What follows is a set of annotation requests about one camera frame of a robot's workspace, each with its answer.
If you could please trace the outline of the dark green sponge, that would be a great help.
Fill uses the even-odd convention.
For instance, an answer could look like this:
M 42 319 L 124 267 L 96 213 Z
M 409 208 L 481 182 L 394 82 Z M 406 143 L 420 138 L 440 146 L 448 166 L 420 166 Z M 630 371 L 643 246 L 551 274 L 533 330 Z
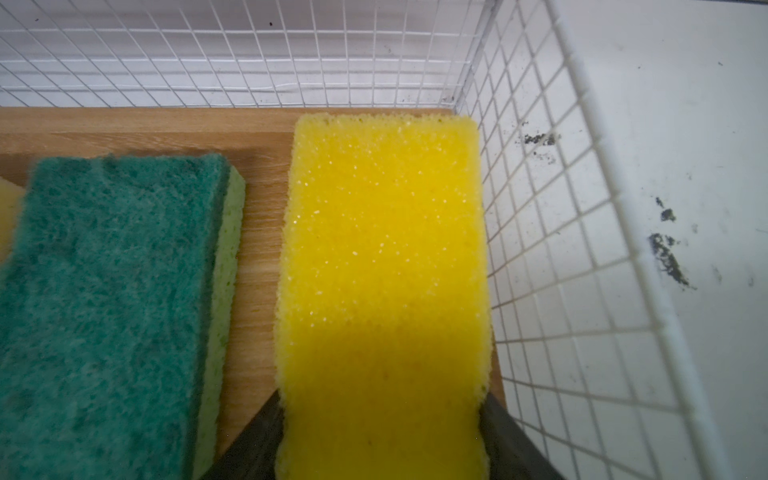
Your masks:
M 221 155 L 48 158 L 1 268 L 1 475 L 197 479 L 245 182 Z

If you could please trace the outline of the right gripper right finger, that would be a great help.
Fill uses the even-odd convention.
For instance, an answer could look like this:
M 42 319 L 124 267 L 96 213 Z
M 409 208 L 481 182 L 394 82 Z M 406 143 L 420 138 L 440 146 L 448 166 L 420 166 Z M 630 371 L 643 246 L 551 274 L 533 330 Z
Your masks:
M 492 393 L 480 408 L 479 426 L 491 480 L 564 479 Z

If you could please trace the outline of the yellow sponge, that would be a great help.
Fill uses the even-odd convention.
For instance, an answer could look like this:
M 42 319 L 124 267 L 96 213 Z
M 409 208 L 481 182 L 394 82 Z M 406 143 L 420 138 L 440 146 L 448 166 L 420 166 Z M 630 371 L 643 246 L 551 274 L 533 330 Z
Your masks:
M 14 230 L 16 228 L 25 189 L 15 183 L 0 178 L 0 262 L 3 263 L 9 256 Z
M 488 477 L 485 235 L 472 119 L 299 119 L 275 323 L 278 478 Z

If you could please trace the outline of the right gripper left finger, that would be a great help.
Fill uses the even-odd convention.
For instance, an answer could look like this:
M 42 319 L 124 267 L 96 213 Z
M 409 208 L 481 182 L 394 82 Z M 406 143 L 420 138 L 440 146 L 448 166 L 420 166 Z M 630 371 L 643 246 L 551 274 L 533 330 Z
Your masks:
M 203 480 L 275 480 L 284 410 L 275 390 Z

